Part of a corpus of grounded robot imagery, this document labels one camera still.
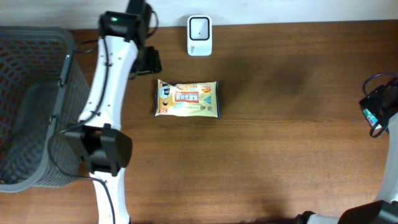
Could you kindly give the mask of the teal tissue pack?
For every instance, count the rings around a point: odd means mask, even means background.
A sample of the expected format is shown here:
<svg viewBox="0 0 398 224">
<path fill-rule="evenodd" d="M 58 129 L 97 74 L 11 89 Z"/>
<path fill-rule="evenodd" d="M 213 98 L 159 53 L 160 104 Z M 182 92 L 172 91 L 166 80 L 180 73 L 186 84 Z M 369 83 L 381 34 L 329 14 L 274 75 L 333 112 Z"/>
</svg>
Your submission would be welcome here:
<svg viewBox="0 0 398 224">
<path fill-rule="evenodd" d="M 382 126 L 378 122 L 378 119 L 368 109 L 363 109 L 363 113 L 372 128 L 375 129 L 382 128 Z"/>
</svg>

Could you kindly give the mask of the yellow snack bag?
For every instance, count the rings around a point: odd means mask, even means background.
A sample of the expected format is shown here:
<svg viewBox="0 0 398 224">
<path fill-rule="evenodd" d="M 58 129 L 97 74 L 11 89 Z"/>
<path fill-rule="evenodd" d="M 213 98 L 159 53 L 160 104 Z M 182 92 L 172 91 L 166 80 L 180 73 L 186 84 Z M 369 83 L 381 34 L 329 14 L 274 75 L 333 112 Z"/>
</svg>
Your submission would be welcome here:
<svg viewBox="0 0 398 224">
<path fill-rule="evenodd" d="M 157 80 L 154 116 L 221 116 L 218 100 L 219 82 L 171 85 Z"/>
</svg>

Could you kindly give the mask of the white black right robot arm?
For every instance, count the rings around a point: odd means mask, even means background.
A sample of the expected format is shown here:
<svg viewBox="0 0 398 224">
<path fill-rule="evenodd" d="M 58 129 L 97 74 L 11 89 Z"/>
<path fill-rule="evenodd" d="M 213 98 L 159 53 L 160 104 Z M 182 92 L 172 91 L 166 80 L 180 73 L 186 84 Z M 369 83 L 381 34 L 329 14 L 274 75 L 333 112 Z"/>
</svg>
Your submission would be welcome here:
<svg viewBox="0 0 398 224">
<path fill-rule="evenodd" d="M 369 135 L 378 138 L 389 133 L 389 148 L 382 185 L 375 201 L 350 208 L 340 217 L 327 217 L 306 211 L 295 217 L 295 223 L 301 224 L 338 224 L 338 223 L 384 223 L 397 224 L 397 77 L 391 78 L 372 92 L 366 91 L 359 101 L 364 117 L 371 125 Z"/>
</svg>

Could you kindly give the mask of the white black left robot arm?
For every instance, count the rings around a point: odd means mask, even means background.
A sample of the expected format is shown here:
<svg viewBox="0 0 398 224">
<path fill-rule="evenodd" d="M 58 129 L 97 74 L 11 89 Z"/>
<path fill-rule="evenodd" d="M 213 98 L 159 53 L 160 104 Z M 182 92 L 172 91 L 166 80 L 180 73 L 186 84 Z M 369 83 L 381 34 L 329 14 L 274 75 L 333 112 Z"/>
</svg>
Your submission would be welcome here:
<svg viewBox="0 0 398 224">
<path fill-rule="evenodd" d="M 130 223 L 124 175 L 132 139 L 121 131 L 127 81 L 162 70 L 159 52 L 145 45 L 156 30 L 156 12 L 145 0 L 129 1 L 125 12 L 99 17 L 98 59 L 93 83 L 78 124 L 63 131 L 95 186 L 100 223 Z"/>
</svg>

